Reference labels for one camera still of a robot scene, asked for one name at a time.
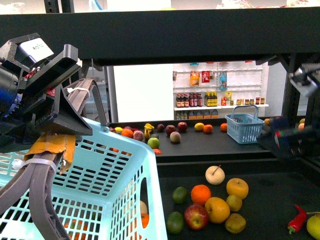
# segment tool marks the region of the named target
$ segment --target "zip tie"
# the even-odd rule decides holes
[[[86,88],[83,88],[83,87],[75,87],[75,88],[68,87],[66,90],[68,91],[69,94],[72,93],[75,90],[86,91],[88,93],[89,98],[90,98],[90,91],[88,89],[86,89]]]
[[[12,161],[12,168],[14,170],[19,170],[21,168],[23,168],[24,166],[28,165],[28,164],[44,164],[44,165],[49,165],[54,173],[57,172],[57,166],[55,165],[55,163],[53,161],[47,160],[47,159],[42,159],[42,158],[31,158],[27,161],[23,161],[21,159],[14,159]]]

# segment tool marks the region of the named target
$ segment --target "basket handle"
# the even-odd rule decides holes
[[[255,112],[254,112],[253,117],[257,119],[257,118],[258,118],[259,109],[258,109],[258,107],[257,107],[256,105],[236,106],[236,107],[232,110],[231,119],[234,118],[235,110],[236,110],[237,108],[247,108],[247,107],[255,107]]]

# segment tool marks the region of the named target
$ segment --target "white shelving unit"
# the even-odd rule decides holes
[[[263,64],[256,66],[255,62],[246,63],[244,61],[229,62],[228,64],[220,64],[219,62],[205,63],[199,65],[190,65],[189,63],[173,64],[173,71],[176,72],[176,81],[173,81],[173,100],[176,104],[177,94],[202,93],[202,101],[205,100],[206,92],[217,92],[218,104],[221,97],[225,96],[226,91],[232,92],[232,100],[234,103],[238,99],[254,99],[256,97],[265,98],[267,95],[269,66]],[[190,86],[190,72],[200,72],[199,86]],[[203,83],[201,78],[202,71],[214,72],[214,79],[208,83]],[[221,90],[219,85],[220,72],[227,72],[227,90]],[[259,115],[264,116],[265,108],[268,104],[256,105],[260,108]],[[202,107],[174,107],[174,112],[178,111],[204,111],[219,110],[219,117],[229,114],[231,109],[237,105],[227,106],[202,106]]]
[[[247,105],[227,105],[227,106],[195,106],[195,107],[175,107],[175,111],[196,111],[196,110],[213,110],[213,109],[234,109],[238,106],[247,106]],[[269,107],[268,104],[255,104],[258,108]]]

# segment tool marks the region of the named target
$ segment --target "red apple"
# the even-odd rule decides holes
[[[209,215],[205,207],[192,204],[185,210],[184,220],[192,230],[201,230],[208,225]]]
[[[170,134],[176,131],[176,127],[173,125],[168,125],[165,128],[166,135],[170,137]]]
[[[187,131],[188,125],[186,122],[182,121],[178,123],[178,130],[181,133],[184,133],[185,131]]]
[[[162,133],[165,130],[165,125],[159,124],[158,126],[156,126],[156,129],[159,133]]]

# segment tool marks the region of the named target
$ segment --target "plastic basket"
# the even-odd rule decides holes
[[[56,174],[52,203],[72,240],[166,240],[156,157],[145,143],[109,132],[86,119],[93,135],[77,143],[72,167]],[[17,171],[14,158],[2,154],[0,187]],[[149,223],[140,219],[141,183],[146,182]],[[41,240],[29,211],[28,191],[0,216],[0,240]]]
[[[247,113],[235,114],[237,108],[255,107],[255,113],[252,116]],[[261,133],[265,122],[258,118],[258,107],[255,105],[236,106],[232,114],[225,116],[227,123],[227,133],[238,144],[254,144],[258,142],[258,136]]]

